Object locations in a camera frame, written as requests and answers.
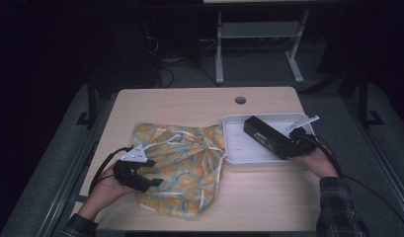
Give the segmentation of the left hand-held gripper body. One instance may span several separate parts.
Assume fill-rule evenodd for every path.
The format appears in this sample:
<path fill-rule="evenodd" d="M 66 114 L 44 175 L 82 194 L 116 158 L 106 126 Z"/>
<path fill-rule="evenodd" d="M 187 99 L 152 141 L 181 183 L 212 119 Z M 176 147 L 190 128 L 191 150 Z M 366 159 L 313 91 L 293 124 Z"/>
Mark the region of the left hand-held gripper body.
<path fill-rule="evenodd" d="M 137 171 L 142 168 L 142 163 L 147 160 L 142 144 L 131 148 L 113 168 L 116 180 L 120 184 L 136 190 L 137 177 L 140 176 Z"/>

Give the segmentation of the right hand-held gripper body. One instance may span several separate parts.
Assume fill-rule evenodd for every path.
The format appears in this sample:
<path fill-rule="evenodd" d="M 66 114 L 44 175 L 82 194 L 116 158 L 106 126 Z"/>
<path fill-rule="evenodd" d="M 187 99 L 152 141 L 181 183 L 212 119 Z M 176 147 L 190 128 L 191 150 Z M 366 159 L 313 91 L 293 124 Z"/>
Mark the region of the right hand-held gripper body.
<path fill-rule="evenodd" d="M 288 133 L 294 129 L 299 130 L 299 136 L 295 139 L 288 139 L 288 145 L 283 148 L 283 151 L 286 152 L 289 157 L 308 155 L 315 149 L 317 139 L 315 138 L 311 124 L 317 120 L 319 120 L 319 116 L 301 118 L 295 120 L 286 128 Z"/>

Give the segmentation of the black rectangular box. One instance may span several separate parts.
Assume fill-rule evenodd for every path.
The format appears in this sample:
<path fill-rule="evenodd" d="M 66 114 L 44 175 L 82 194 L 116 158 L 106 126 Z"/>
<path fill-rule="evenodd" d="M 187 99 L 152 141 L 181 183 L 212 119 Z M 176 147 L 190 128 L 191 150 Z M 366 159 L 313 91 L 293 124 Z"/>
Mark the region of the black rectangular box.
<path fill-rule="evenodd" d="M 289 143 L 286 136 L 255 116 L 250 116 L 244 121 L 243 130 L 275 155 L 277 151 L 283 151 Z"/>

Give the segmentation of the orange print drawstring bag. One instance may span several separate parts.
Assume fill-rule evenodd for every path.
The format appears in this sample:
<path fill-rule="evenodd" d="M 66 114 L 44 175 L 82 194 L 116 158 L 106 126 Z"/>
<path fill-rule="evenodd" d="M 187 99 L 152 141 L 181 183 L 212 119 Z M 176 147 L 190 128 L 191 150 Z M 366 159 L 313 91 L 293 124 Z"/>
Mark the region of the orange print drawstring bag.
<path fill-rule="evenodd" d="M 140 122 L 132 143 L 142 145 L 155 165 L 138 170 L 162 184 L 139 192 L 137 200 L 147 209 L 176 217 L 202 214 L 213 202 L 226 158 L 220 125 L 190 127 Z"/>

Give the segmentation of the white plastic tray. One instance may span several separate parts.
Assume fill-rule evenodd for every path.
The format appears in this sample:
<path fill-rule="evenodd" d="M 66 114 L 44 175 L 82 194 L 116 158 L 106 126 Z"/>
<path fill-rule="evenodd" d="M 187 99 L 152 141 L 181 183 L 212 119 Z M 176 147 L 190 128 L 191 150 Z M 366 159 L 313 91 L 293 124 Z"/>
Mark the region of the white plastic tray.
<path fill-rule="evenodd" d="M 227 164 L 234 167 L 294 165 L 294 162 L 281 159 L 243 130 L 244 121 L 249 117 L 229 115 L 222 120 Z M 256 117 L 286 137 L 299 127 L 314 135 L 311 123 L 319 119 L 319 116 L 309 118 L 300 113 L 256 114 Z"/>

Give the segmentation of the person's right hand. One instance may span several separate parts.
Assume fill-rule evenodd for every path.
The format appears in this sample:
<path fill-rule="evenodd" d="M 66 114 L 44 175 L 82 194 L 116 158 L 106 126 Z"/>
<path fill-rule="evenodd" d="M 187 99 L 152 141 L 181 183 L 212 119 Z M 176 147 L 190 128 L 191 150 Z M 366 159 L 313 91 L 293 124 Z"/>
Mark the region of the person's right hand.
<path fill-rule="evenodd" d="M 289 157 L 289 160 L 298 162 L 307 167 L 318 178 L 338 178 L 335 167 L 328 160 L 327 156 L 319 148 L 315 148 L 310 154 Z"/>

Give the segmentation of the person's left hand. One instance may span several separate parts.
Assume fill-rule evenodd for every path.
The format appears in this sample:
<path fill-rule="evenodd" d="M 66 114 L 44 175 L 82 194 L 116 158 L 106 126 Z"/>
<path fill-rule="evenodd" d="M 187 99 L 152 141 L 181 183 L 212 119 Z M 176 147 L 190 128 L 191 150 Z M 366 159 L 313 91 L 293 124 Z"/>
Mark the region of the person's left hand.
<path fill-rule="evenodd" d="M 119 198 L 131 194 L 134 189 L 122 185 L 114 175 L 114 166 L 111 165 L 102 174 L 102 179 L 92 190 L 87 201 L 81 208 L 83 213 L 95 217 L 101 210 L 113 204 Z"/>

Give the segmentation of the black metal stand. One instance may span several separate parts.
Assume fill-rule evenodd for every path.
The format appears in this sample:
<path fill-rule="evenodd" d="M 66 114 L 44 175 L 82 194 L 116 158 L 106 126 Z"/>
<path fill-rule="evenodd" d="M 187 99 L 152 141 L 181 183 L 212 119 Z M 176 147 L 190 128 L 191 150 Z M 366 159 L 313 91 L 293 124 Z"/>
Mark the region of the black metal stand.
<path fill-rule="evenodd" d="M 377 111 L 370 111 L 367 108 L 368 96 L 368 76 L 364 68 L 359 68 L 357 72 L 358 79 L 358 119 L 361 125 L 369 128 L 371 125 L 383 125 L 383 120 Z"/>
<path fill-rule="evenodd" d="M 86 125 L 88 129 L 91 129 L 97 118 L 96 87 L 92 76 L 87 81 L 87 101 L 88 111 L 80 115 L 77 124 Z"/>

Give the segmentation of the grey metal rail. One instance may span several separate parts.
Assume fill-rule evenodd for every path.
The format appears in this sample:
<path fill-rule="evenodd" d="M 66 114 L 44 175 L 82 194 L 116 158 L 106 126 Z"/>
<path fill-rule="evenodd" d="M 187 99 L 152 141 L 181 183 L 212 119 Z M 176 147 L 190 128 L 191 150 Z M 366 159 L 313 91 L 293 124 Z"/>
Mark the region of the grey metal rail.
<path fill-rule="evenodd" d="M 358 128 L 374 154 L 388 186 L 393 191 L 395 198 L 404 212 L 404 185 L 394 171 L 391 163 L 388 161 L 388 156 L 382 151 L 381 146 L 376 142 L 375 137 L 370 131 L 373 125 L 383 125 L 383 120 L 376 111 L 365 112 L 364 119 L 361 119 L 360 107 L 355 106 L 353 99 L 343 98 L 342 101 L 349 114 L 353 117 L 354 125 Z"/>
<path fill-rule="evenodd" d="M 50 153 L 44 156 L 45 166 L 40 167 L 41 179 L 48 181 L 54 192 L 35 237 L 53 237 L 60 219 L 70 214 L 76 199 L 84 199 L 80 191 L 112 105 L 107 100 L 98 100 L 94 106 L 86 102 L 85 108 L 63 119 L 63 130 L 51 141 Z"/>

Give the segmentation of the white metal table frame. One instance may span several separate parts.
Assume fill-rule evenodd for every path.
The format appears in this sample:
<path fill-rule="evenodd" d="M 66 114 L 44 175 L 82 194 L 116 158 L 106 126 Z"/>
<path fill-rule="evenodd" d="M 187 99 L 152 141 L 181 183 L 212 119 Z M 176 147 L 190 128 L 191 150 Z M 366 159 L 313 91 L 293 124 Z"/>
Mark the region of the white metal table frame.
<path fill-rule="evenodd" d="M 295 56 L 306 25 L 309 10 L 304 9 L 298 21 L 225 22 L 222 12 L 217 13 L 215 74 L 218 84 L 224 83 L 222 41 L 234 39 L 292 39 L 292 48 L 285 52 L 294 81 L 303 82 Z"/>

